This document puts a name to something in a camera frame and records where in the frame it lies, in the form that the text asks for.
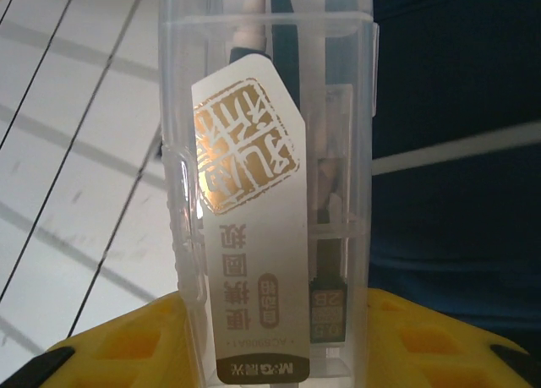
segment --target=yellow plastic object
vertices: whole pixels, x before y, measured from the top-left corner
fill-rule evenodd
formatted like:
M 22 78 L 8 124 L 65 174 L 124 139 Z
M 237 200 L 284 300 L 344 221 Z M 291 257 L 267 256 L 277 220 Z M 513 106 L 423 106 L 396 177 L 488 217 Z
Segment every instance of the yellow plastic object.
M 388 292 L 369 292 L 368 388 L 530 388 L 489 346 L 516 344 Z M 178 293 L 70 337 L 43 388 L 194 388 Z

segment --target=white stripe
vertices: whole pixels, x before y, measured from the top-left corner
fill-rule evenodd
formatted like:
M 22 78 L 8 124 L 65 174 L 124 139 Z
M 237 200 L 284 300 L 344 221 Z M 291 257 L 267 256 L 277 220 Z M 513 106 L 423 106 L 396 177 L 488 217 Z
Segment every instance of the white stripe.
M 465 139 L 440 143 L 419 150 L 378 158 L 373 161 L 372 175 L 387 174 L 388 172 L 478 156 L 539 142 L 541 142 L 541 122 L 526 123 Z

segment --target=blue fabric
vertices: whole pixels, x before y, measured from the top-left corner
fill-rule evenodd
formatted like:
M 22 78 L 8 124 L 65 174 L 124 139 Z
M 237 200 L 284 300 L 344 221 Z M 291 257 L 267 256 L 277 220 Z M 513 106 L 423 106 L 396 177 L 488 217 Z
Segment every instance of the blue fabric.
M 374 157 L 541 118 L 541 0 L 374 0 Z M 369 284 L 541 358 L 541 145 L 373 179 Z

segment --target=white label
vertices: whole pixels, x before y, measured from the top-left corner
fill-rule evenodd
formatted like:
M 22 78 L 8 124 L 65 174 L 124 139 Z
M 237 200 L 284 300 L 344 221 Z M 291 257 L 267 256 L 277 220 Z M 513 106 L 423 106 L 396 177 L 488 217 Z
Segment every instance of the white label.
M 218 377 L 300 382 L 309 374 L 304 121 L 259 55 L 192 92 Z

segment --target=white tiled floor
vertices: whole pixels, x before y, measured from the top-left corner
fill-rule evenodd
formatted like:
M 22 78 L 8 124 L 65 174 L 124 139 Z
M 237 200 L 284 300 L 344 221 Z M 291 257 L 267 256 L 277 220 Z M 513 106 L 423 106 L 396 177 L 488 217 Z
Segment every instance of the white tiled floor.
M 177 283 L 153 146 L 158 0 L 8 2 L 0 0 L 0 382 L 65 338 L 81 308 L 75 332 Z

